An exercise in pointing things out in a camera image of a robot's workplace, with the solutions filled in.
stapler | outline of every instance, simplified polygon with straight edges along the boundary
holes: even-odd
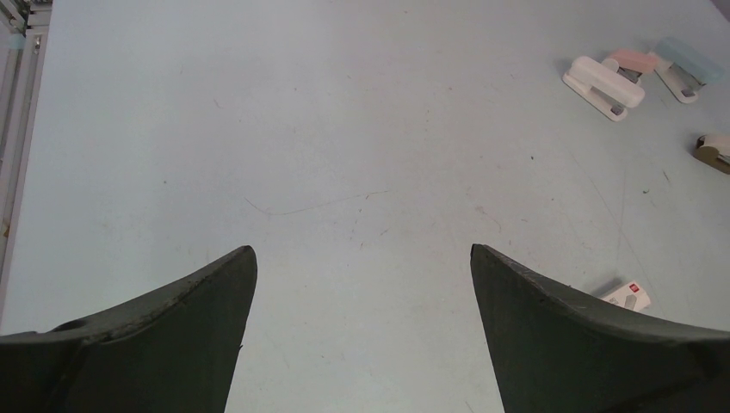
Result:
[[[700,137],[695,157],[716,170],[730,174],[730,135],[710,134]]]
[[[635,108],[644,99],[641,87],[586,56],[572,62],[563,82],[615,122],[626,117],[627,108]]]
[[[696,102],[699,89],[725,74],[715,62],[673,37],[664,37],[649,54],[659,58],[656,72],[681,103]]]
[[[659,58],[642,52],[628,49],[618,49],[603,60],[602,65],[630,80],[631,83],[641,86],[641,75],[653,72]]]

white table surface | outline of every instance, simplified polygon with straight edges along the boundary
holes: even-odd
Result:
[[[666,35],[730,68],[709,0],[58,0],[0,332],[250,244],[228,411],[498,411],[472,243],[730,330],[730,176],[690,155],[730,81],[613,123],[560,80]]]

curved scratch line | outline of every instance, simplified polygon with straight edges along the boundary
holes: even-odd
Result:
[[[263,209],[259,208],[258,206],[254,205],[254,203],[251,202],[248,198],[244,198],[244,199],[246,200],[246,202],[249,203],[249,205],[251,205],[252,207],[256,208],[256,210],[259,211],[260,213],[265,213],[266,215],[269,215],[270,217],[282,217],[284,215],[291,215],[293,213],[303,213],[304,211],[311,211],[313,209],[317,209],[317,208],[321,208],[321,207],[327,207],[328,205],[337,204],[338,202],[345,202],[346,200],[353,200],[355,198],[362,198],[363,196],[370,196],[370,195],[377,195],[377,194],[386,194],[388,192],[390,192],[390,191],[388,190],[388,191],[380,191],[380,192],[368,192],[366,194],[352,195],[352,196],[348,196],[347,198],[342,198],[340,200],[331,200],[329,202],[325,202],[324,204],[310,206],[308,208],[301,208],[301,209],[297,209],[295,211],[289,211],[287,213],[269,213],[269,212],[264,211]]]

